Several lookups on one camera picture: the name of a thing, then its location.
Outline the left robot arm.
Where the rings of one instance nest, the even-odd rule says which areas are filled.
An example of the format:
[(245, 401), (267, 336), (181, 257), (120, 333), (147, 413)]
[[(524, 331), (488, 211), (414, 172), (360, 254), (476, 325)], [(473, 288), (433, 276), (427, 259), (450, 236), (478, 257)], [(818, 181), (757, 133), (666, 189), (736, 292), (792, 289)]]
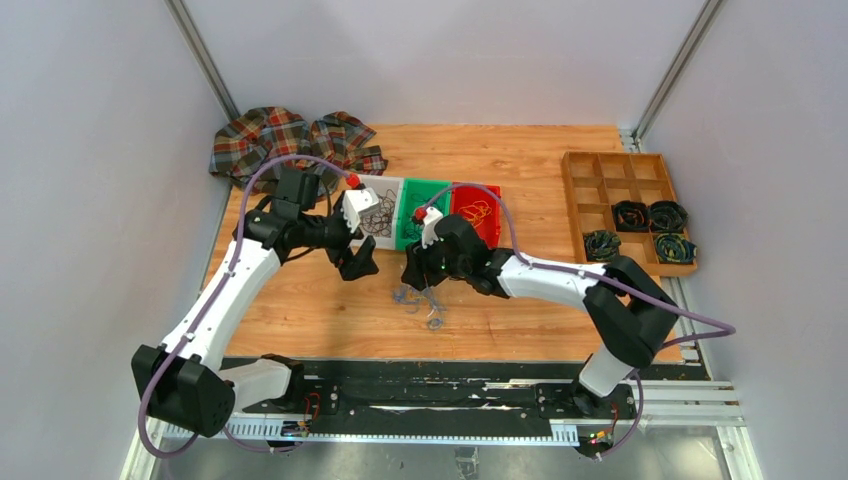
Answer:
[(247, 406), (269, 400), (293, 413), (304, 405), (298, 362), (274, 354), (242, 367), (225, 369), (222, 362), (250, 305), (292, 251), (324, 251), (345, 281), (377, 273), (375, 240), (360, 225), (378, 209), (379, 197), (356, 175), (344, 179), (348, 189), (325, 216), (309, 212), (320, 176), (292, 169), (242, 214), (222, 264), (189, 312), (158, 345), (140, 346), (131, 359), (141, 424), (155, 418), (211, 438)]

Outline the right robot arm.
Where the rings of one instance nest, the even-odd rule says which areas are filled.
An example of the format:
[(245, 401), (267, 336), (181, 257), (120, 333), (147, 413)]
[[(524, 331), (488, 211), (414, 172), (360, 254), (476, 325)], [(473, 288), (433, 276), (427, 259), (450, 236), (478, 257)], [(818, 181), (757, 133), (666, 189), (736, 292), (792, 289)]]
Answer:
[(418, 291), (463, 281), (481, 295), (544, 300), (587, 313), (601, 345), (564, 398), (584, 417), (601, 414), (621, 381), (653, 363), (678, 319), (675, 303), (629, 257), (572, 264), (491, 248), (457, 214), (425, 221), (421, 239), (404, 253), (401, 281)]

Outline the cable ball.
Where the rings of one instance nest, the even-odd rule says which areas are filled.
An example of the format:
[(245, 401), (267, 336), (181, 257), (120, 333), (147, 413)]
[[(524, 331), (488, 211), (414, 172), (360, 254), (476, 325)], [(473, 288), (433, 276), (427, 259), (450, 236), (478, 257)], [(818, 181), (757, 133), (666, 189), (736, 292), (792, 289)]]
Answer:
[(425, 310), (426, 326), (430, 331), (443, 327), (447, 308), (437, 299), (433, 287), (416, 290), (408, 285), (400, 285), (391, 292), (391, 297), (395, 304), (407, 307), (408, 314), (414, 315)]

